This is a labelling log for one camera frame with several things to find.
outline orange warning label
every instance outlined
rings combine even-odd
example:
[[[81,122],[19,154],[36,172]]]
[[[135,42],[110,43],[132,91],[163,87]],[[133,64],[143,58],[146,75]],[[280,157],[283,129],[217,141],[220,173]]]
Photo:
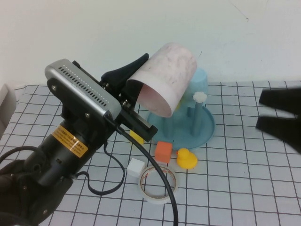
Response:
[[[79,158],[88,150],[87,146],[61,125],[55,129],[52,135]]]

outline orange cube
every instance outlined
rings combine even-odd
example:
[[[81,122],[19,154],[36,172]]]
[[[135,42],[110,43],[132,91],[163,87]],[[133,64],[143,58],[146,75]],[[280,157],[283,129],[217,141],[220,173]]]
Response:
[[[159,141],[155,150],[155,160],[169,163],[173,144]]]

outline black cable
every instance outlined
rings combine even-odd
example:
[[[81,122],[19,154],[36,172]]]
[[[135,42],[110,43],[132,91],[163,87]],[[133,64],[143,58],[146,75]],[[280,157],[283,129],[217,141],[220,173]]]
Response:
[[[3,154],[0,157],[0,164],[3,162],[3,160],[5,160],[11,154],[19,152],[19,151],[25,151],[25,150],[27,150],[27,151],[34,151],[34,152],[40,153],[40,155],[42,155],[44,157],[44,163],[45,163],[45,161],[46,161],[45,153],[42,152],[38,147],[34,147],[34,146],[22,146],[22,147],[15,147],[14,149],[12,149],[12,150],[6,152],[5,154]]]
[[[119,164],[119,166],[121,167],[121,169],[122,169],[122,171],[123,171],[123,177],[122,177],[120,183],[119,183],[116,187],[114,187],[114,188],[112,188],[112,189],[110,189],[110,190],[108,190],[108,191],[97,191],[97,190],[95,190],[95,189],[93,189],[93,188],[91,187],[91,185],[90,185],[90,175],[89,175],[87,172],[82,171],[82,172],[79,172],[79,173],[77,173],[77,174],[75,175],[76,177],[78,177],[78,176],[80,176],[80,175],[85,175],[85,176],[88,178],[88,188],[89,188],[90,192],[92,192],[93,194],[96,194],[96,195],[100,195],[100,196],[102,196],[102,195],[107,195],[107,194],[111,194],[111,193],[117,191],[117,190],[122,186],[123,181],[124,181],[124,177],[125,177],[125,174],[126,174],[125,169],[124,169],[123,165],[121,164],[121,162],[119,162],[118,159],[116,159],[113,155],[111,155],[111,154],[109,154],[109,153],[107,152],[107,146],[108,146],[108,142],[105,142],[104,145],[103,145],[104,153],[105,153],[107,156],[109,156],[109,157],[111,157],[112,159],[114,159],[114,160]]]
[[[179,216],[178,216],[178,208],[177,208],[177,203],[175,201],[174,193],[173,190],[165,177],[161,167],[157,164],[157,162],[152,158],[152,156],[145,150],[145,148],[139,144],[134,138],[132,138],[127,132],[124,131],[113,119],[110,117],[105,117],[105,119],[108,121],[108,123],[115,128],[115,130],[123,135],[126,139],[128,139],[130,142],[132,142],[144,155],[145,157],[151,162],[153,167],[157,170],[158,174],[160,175],[166,190],[168,192],[170,202],[173,208],[173,213],[174,213],[174,226],[178,226],[179,224]]]

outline paper cup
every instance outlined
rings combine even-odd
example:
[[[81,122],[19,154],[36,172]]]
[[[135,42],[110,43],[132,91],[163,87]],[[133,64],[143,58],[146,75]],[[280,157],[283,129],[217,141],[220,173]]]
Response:
[[[152,113],[172,116],[197,69],[192,53],[176,43],[159,49],[128,80],[143,83],[137,99]]]

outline white wall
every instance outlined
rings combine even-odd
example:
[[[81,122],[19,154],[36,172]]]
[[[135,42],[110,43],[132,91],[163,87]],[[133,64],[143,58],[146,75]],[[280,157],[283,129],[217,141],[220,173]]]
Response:
[[[300,23],[300,0],[1,0],[0,80],[46,82],[61,58],[100,78],[170,41],[211,81],[300,80]]]

